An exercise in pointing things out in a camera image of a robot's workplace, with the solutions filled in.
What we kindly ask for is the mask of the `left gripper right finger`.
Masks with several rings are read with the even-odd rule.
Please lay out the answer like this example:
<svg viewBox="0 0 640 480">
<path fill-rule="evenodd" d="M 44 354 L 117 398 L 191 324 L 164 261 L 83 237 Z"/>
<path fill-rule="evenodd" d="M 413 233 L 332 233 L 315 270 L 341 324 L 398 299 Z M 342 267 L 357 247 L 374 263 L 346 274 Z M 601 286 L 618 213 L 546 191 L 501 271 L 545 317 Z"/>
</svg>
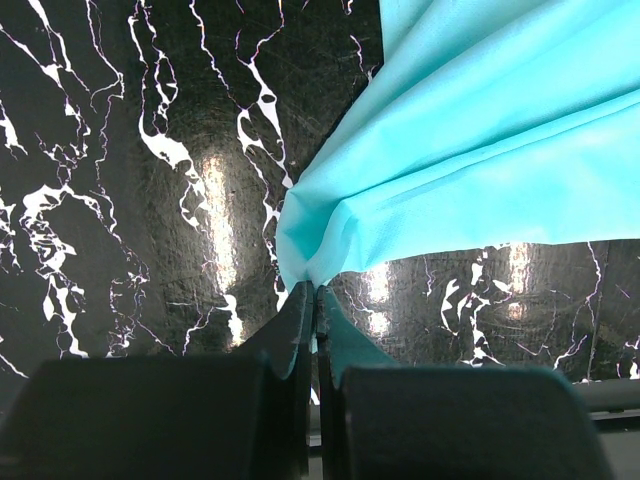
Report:
<svg viewBox="0 0 640 480">
<path fill-rule="evenodd" d="M 407 367 L 316 300 L 328 479 L 609 479 L 584 403 L 539 368 Z"/>
</svg>

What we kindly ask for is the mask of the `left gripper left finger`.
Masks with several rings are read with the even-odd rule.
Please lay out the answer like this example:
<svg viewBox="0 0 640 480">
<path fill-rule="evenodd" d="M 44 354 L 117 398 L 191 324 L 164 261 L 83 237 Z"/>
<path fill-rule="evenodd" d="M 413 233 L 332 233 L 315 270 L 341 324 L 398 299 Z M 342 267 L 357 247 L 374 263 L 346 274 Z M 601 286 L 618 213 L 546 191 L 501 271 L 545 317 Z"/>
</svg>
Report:
<svg viewBox="0 0 640 480">
<path fill-rule="evenodd" d="M 1 426 L 5 479 L 307 474 L 314 289 L 228 354 L 44 363 Z"/>
</svg>

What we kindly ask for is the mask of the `teal t-shirt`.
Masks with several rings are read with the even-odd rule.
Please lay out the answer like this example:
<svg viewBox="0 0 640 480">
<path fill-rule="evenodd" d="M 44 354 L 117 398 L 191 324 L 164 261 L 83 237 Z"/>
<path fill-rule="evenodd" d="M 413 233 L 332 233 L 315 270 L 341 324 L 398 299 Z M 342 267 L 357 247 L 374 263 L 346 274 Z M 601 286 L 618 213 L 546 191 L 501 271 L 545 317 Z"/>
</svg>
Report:
<svg viewBox="0 0 640 480">
<path fill-rule="evenodd" d="M 287 288 L 639 235 L 635 1 L 384 1 L 384 63 L 287 192 Z"/>
</svg>

